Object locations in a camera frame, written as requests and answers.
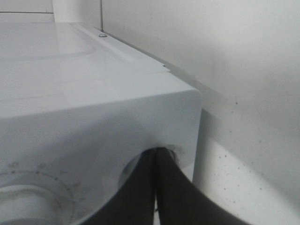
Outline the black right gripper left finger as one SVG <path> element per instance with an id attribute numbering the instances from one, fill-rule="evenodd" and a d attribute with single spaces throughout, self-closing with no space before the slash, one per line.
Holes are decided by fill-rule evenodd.
<path id="1" fill-rule="evenodd" d="M 144 151 L 128 179 L 83 225 L 152 225 L 155 208 L 156 149 Z"/>

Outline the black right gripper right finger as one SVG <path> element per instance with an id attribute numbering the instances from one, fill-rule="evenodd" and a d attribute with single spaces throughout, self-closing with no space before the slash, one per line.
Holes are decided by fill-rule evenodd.
<path id="1" fill-rule="evenodd" d="M 162 225 L 246 225 L 201 193 L 167 148 L 155 153 L 156 192 Z"/>

